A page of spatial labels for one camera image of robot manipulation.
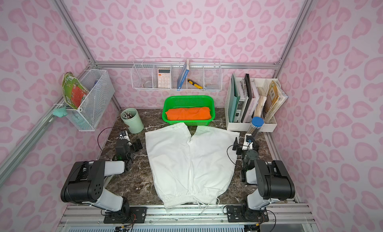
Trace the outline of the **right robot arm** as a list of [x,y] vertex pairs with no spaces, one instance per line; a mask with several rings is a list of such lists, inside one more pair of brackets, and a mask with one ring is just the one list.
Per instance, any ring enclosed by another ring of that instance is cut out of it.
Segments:
[[235,141],[233,150],[241,156],[241,181],[256,186],[241,205],[241,215],[246,219],[267,215],[266,207],[278,201],[295,197],[294,183],[281,160],[267,162],[259,158],[259,145],[251,134],[244,142]]

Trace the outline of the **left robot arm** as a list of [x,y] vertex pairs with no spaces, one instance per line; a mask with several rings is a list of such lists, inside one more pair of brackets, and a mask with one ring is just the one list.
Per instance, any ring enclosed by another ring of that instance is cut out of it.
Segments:
[[116,159],[112,161],[80,161],[74,163],[60,198],[65,203],[86,204],[105,211],[105,216],[129,216],[130,206],[122,196],[108,191],[104,186],[106,177],[123,174],[133,164],[132,154],[143,149],[139,139],[118,139]]

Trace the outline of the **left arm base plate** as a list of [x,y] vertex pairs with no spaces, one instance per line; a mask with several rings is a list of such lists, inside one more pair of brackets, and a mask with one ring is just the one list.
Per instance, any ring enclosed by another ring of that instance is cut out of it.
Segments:
[[106,212],[104,224],[143,224],[147,215],[147,207],[130,207],[128,212]]

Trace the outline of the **white shorts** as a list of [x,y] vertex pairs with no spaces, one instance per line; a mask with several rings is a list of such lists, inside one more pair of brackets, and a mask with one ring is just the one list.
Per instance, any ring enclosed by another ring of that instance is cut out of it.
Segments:
[[194,203],[217,206],[228,189],[237,155],[229,149],[238,132],[177,123],[145,134],[154,186],[166,209]]

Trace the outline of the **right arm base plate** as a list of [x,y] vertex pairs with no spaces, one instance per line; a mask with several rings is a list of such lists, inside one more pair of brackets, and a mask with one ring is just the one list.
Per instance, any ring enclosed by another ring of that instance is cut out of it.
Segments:
[[229,223],[249,222],[262,224],[269,222],[269,216],[266,210],[251,210],[244,205],[226,205],[222,211],[227,215]]

